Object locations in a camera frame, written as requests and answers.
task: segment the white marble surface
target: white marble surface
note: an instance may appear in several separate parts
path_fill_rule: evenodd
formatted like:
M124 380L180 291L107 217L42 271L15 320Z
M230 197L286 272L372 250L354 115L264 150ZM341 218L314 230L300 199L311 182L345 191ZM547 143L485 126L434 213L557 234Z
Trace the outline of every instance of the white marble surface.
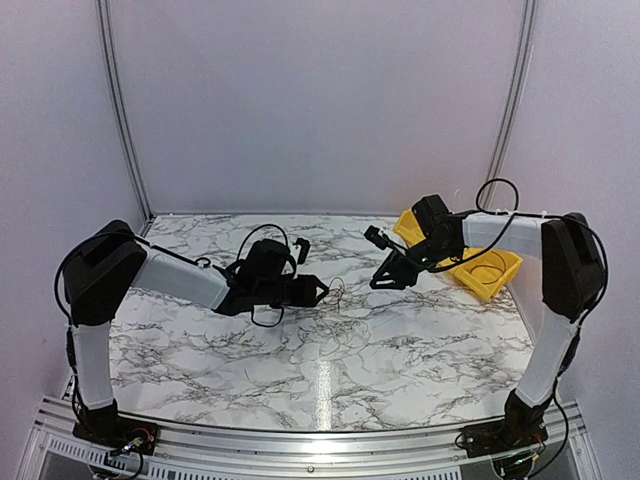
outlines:
M511 297L503 291L481 304L448 276L427 273L409 290L371 290L387 252L362 234L372 223L390 228L392 219L163 216L148 238L228 265L245 235L266 222L282 225L292 240L311 241L301 273L344 280L339 310L333 297L316 309L288 309L279 327L265 329L248 314L222 317L132 290L111 331L122 410L298 431L395 429L502 413L532 349Z

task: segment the robotic arm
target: robotic arm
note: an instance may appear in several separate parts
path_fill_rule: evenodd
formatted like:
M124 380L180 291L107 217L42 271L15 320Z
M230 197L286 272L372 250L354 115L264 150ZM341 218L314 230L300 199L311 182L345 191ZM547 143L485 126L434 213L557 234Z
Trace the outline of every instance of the robotic arm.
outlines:
M314 275L296 275L309 250L304 239L294 259L287 245L264 239L245 259L226 269L198 264L135 237L113 221L67 256L59 270L71 309L67 354L76 375L74 401L80 404L74 435L114 447L137 438L136 430L157 436L157 426L118 415L109 371L109 329L130 287L165 293L234 316L256 305L314 307L328 287ZM153 443L144 453L151 453Z
M504 420L465 428L462 444L469 457L476 457L534 445L537 438L546 440L543 414L558 377L575 356L584 315L599 301L605 283L603 262L585 217L451 213L438 195L423 198L412 211L425 240L411 248L401 247L373 226L367 230L368 240L392 249L373 275L372 288L413 286L422 271L450 268L438 267L444 259L458 259L453 266L464 262L460 259L466 247L489 245L485 251L495 247L542 260L544 322L531 360L507 399Z

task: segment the white wall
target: white wall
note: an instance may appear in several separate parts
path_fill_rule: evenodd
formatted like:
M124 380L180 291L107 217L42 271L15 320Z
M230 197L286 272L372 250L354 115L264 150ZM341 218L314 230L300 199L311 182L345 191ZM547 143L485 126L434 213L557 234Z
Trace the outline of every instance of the white wall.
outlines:
M0 3L0 476L68 369L52 281L114 217L141 226L86 0Z
M472 204L524 2L112 3L157 211L397 213L434 191Z
M606 244L610 290L563 390L578 399L607 480L640 478L639 18L635 0L542 4L502 175L520 187L522 209L582 211ZM536 328L539 269L528 262L513 283Z

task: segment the yellow plastic container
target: yellow plastic container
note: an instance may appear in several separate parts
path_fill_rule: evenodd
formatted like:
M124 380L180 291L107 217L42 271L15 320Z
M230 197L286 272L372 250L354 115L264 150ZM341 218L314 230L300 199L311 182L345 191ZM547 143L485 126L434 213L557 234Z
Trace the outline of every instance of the yellow plastic container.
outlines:
M412 247L424 240L413 212L405 210L393 228L408 246ZM482 251L481 248L468 248L464 258ZM440 262L441 266L451 265L451 260ZM447 273L467 285L483 302L495 297L502 287L513 280L522 265L522 258L515 253L491 250L468 263L448 270Z

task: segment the table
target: table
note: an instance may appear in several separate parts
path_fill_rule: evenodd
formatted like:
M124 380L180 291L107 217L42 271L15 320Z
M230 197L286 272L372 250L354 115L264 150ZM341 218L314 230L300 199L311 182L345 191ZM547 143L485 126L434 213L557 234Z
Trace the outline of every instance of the table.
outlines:
M387 252L363 232L370 224L391 229L392 218L160 216L147 238L226 266L263 223L311 242L299 272L327 284L340 277L339 305L334 291L315 309L287 309L280 326L266 329L248 314L222 317L132 289L111 331L121 410L280 431L400 429L502 414L532 351L510 294L482 304L446 274L428 273L405 291L371 290Z

